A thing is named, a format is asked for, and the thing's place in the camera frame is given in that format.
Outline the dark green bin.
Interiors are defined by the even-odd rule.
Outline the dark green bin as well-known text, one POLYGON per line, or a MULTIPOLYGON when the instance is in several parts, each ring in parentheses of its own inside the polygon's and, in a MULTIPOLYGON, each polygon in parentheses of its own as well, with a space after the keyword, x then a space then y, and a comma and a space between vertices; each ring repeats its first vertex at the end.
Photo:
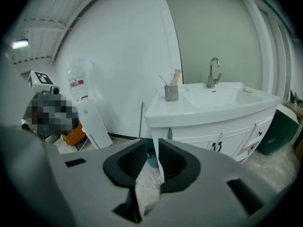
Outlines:
POLYGON ((299 124, 276 109, 273 120, 257 150, 263 155, 272 155, 293 138, 298 128, 299 124))

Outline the beige tube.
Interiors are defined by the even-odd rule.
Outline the beige tube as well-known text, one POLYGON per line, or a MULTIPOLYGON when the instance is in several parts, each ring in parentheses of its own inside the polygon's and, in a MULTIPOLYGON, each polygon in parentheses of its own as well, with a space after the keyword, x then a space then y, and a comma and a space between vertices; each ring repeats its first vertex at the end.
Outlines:
POLYGON ((174 72, 174 75, 173 75, 173 79, 171 81, 171 85, 172 86, 175 86, 175 85, 178 84, 181 74, 182 74, 182 70, 175 69, 175 72, 174 72))

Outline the ceiling light fixture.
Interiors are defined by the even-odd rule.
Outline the ceiling light fixture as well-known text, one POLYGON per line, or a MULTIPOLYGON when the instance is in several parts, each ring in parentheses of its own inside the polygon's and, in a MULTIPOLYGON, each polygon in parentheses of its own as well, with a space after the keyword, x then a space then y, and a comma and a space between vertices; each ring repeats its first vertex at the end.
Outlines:
POLYGON ((23 47, 27 47, 27 46, 28 46, 27 39, 13 41, 11 44, 12 49, 19 49, 19 48, 23 48, 23 47))

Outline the white water dispenser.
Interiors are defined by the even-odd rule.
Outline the white water dispenser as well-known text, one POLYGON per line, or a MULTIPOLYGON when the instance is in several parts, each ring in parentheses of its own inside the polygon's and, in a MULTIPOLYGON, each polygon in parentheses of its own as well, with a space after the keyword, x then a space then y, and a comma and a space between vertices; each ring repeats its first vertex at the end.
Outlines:
POLYGON ((93 99, 77 102, 79 120, 88 139, 95 149, 107 148, 113 144, 93 99))

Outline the dark teal waste bin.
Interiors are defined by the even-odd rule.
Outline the dark teal waste bin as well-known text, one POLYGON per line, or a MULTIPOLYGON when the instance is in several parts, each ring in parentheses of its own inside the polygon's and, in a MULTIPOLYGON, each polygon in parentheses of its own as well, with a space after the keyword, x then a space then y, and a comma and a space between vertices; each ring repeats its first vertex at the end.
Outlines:
POLYGON ((153 140, 147 141, 146 150, 147 150, 147 162, 149 163, 149 165, 152 168, 159 168, 153 140))

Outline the white oval board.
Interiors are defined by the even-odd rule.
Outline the white oval board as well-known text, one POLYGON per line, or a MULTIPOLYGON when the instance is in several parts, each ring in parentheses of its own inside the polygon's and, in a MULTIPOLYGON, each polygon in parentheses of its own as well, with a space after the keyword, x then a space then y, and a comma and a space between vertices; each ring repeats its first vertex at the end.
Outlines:
POLYGON ((288 107, 286 107, 284 105, 281 105, 281 104, 278 104, 276 109, 279 110, 280 112, 282 112, 283 114, 285 114, 286 116, 288 116, 289 118, 291 118, 297 124, 300 124, 296 114, 291 109, 289 109, 288 107))

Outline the grey toothbrush cup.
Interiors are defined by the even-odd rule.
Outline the grey toothbrush cup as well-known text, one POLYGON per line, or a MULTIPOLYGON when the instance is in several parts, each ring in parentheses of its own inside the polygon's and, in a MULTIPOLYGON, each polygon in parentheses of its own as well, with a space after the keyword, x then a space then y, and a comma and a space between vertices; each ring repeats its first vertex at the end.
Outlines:
POLYGON ((178 85, 165 85, 164 92, 166 101, 172 102, 178 100, 178 85))

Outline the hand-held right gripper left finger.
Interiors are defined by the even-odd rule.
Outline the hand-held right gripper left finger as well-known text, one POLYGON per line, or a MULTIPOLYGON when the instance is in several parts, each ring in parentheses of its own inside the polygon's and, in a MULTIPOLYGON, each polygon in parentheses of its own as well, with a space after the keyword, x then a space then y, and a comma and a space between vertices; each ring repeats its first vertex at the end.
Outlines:
POLYGON ((147 160, 146 140, 69 154, 46 149, 73 227, 142 227, 135 185, 147 160))

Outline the orange sofa chair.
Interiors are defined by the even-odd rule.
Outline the orange sofa chair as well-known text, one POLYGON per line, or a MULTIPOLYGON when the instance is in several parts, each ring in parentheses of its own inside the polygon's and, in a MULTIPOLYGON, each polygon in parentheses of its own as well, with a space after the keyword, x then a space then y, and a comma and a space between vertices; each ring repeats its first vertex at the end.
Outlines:
POLYGON ((82 124, 79 122, 77 128, 73 130, 73 132, 69 135, 61 135, 62 140, 70 146, 76 146, 83 138, 86 137, 86 133, 82 130, 82 124))

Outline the chrome faucet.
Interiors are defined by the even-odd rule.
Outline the chrome faucet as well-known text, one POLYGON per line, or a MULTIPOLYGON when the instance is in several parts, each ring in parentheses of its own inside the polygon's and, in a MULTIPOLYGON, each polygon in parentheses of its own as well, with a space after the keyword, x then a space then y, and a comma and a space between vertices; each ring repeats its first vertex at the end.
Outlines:
POLYGON ((213 57, 210 61, 209 65, 209 75, 208 75, 208 81, 207 81, 207 88, 213 88, 216 83, 219 82, 222 74, 220 73, 219 76, 215 79, 213 76, 213 63, 216 62, 217 67, 220 67, 220 61, 217 57, 213 57))

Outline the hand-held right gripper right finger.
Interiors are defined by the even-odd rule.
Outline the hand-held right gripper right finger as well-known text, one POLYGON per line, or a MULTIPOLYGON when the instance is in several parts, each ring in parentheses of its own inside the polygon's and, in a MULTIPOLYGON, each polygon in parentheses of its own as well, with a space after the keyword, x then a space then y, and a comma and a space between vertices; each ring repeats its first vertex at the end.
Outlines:
POLYGON ((230 157, 159 140, 165 181, 142 227, 257 227, 282 195, 230 157))

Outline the clear water bottle red label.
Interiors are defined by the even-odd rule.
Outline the clear water bottle red label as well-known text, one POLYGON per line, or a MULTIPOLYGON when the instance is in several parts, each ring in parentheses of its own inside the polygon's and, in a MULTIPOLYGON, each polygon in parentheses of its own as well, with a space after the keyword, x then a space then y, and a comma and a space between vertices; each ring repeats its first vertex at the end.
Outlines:
POLYGON ((67 66, 69 90, 71 96, 77 101, 83 101, 90 97, 88 71, 89 63, 84 58, 76 59, 67 66))

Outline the white sink cabinet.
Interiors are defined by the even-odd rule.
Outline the white sink cabinet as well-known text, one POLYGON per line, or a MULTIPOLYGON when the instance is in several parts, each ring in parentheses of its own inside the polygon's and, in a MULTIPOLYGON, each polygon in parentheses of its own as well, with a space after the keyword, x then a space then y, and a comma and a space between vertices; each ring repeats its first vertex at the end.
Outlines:
POLYGON ((280 103, 278 96, 244 85, 204 83, 179 85, 178 100, 168 102, 158 89, 145 113, 154 145, 167 139, 219 152, 237 162, 245 162, 265 136, 280 103))

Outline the person's white shirt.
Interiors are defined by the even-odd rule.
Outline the person's white shirt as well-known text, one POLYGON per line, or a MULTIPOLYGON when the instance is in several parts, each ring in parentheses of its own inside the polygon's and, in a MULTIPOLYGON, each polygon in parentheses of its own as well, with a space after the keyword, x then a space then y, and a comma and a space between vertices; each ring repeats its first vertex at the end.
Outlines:
POLYGON ((0 126, 0 162, 23 215, 41 227, 76 227, 53 174, 45 143, 35 134, 0 126))

